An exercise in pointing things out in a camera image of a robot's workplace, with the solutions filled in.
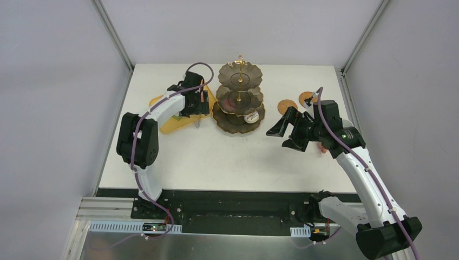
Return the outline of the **white glazed donut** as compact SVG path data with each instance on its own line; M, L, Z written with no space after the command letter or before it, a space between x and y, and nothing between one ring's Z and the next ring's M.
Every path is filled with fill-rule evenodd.
M254 124L258 120L259 120L259 113L257 111L254 111L253 113L244 116L244 121L247 124Z

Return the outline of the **yellow serving tray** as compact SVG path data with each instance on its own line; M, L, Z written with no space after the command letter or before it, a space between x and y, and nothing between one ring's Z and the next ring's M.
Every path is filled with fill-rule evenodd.
M212 91L210 90L209 86L204 86L204 90L208 92L208 100L209 100L209 108L212 109L214 103L216 102L216 98ZM207 115L201 115L201 120L208 118L211 116L212 113ZM169 118L161 127L160 131L162 134L171 134L179 129L187 127L189 125L194 125L197 115L191 115L189 118L182 116L181 120L177 121L174 120L172 117Z

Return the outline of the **pink frosted donut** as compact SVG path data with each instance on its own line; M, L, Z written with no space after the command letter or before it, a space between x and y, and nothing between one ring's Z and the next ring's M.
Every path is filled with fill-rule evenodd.
M226 100L222 104L222 109L229 113L239 113L245 111L248 104L246 101Z

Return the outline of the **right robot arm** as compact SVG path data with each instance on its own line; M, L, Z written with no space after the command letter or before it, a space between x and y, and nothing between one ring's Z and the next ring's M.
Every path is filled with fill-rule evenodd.
M306 220L324 218L353 235L367 259L379 259L407 249L422 230L417 217L409 217L398 205L374 170L369 151L359 131L345 127L333 100L315 102L313 113L289 107L267 136L283 137L288 125L293 130L283 147L304 152L309 142L319 142L345 171L365 212L344 204L335 194L321 191L309 198Z

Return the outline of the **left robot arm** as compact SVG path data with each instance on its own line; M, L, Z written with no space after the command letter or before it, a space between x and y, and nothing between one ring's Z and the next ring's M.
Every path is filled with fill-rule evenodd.
M133 171L139 196L147 200L144 211L152 219L161 218L165 212L165 204L158 200L163 187L154 166L159 154L159 130L176 114L190 117L209 113L204 82L201 75L188 71L144 112L126 112L121 118L116 152Z

